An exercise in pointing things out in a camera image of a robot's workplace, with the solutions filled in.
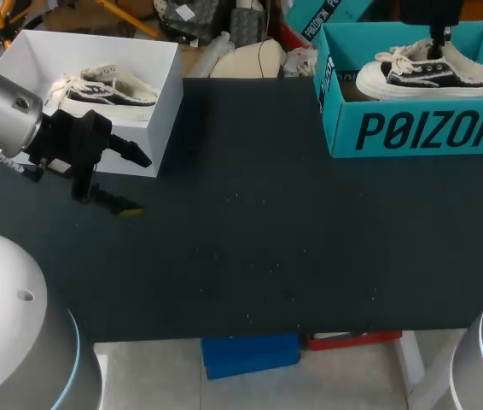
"poizon logo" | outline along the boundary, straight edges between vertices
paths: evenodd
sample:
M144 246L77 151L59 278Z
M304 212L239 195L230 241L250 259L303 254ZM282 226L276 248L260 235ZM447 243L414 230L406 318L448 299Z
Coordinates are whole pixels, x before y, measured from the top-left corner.
M426 127L430 117L440 118L433 129ZM466 124L465 132L463 135L458 135L462 123ZM462 111L459 114L453 110L423 111L418 120L412 113L402 112L392 116L387 125L383 114L366 113L361 121L355 150L364 149L365 141L381 134L384 128L386 133L381 142L387 149L398 149L404 146L410 146L411 149L437 149L441 146L458 148L467 144L478 147L483 143L483 118L474 110ZM436 137L443 129L448 130L448 136L445 141L438 141Z
M302 30L302 36L308 41L312 41L323 23L327 22L342 0L325 0L323 5L314 14L308 25Z
M335 70L335 64L333 63L333 57L329 55L327 57L327 67L325 67L325 83L327 84L327 91L330 90L330 79L333 76Z

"black table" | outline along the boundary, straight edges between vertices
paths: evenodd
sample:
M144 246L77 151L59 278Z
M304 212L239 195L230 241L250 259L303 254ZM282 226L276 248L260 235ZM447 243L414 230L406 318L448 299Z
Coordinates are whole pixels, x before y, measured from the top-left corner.
M143 217L0 164L0 235L93 341L453 328L483 308L483 155L333 160L309 80L184 87L160 176L96 176Z

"black bracket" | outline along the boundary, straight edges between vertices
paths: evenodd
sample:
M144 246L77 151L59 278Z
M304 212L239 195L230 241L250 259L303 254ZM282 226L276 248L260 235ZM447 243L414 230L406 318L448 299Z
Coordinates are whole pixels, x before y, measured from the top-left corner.
M451 40L452 27L450 26L431 26L429 34L433 40L431 50L428 52L428 58L438 59L442 57L440 47L445 45L445 41Z
M9 19L4 20L4 28L0 28L0 44L4 43L5 41L14 40L16 37L17 31L15 26L10 24Z
M122 196L114 196L92 184L92 176L105 149L120 154L127 161L148 167L152 161L133 141L111 134L111 120L89 111L81 118L58 109L51 116L43 115L37 135L26 148L29 162L38 164L35 173L27 171L27 177L37 182L44 169L54 160L70 166L61 175L71 178L71 197L80 203L95 203L119 216L138 215L143 207Z

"floor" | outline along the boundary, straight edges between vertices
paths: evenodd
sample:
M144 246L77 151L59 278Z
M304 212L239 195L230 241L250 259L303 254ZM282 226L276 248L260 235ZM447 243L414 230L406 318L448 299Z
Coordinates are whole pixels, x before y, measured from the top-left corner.
M449 331L416 337L427 366ZM208 381L200 340L98 343L107 356L102 410L405 410L392 343L323 352L303 351L282 369ZM436 410L454 409L445 396Z

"white sole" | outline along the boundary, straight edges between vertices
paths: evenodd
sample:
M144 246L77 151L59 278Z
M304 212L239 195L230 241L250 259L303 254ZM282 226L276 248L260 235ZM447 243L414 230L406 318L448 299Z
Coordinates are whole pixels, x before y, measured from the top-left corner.
M446 88L417 88L390 85L384 80L369 81L365 76L358 75L355 80L357 88L363 94L378 100L409 100L426 99L442 100L448 98L479 98L483 97L483 87L446 87Z
M150 107L105 105L94 104L93 102L74 101L66 98L61 102L59 109L62 109L66 113L74 115L75 117L82 117L88 111L93 109L104 117L115 117L133 121L148 121L154 111L154 105Z

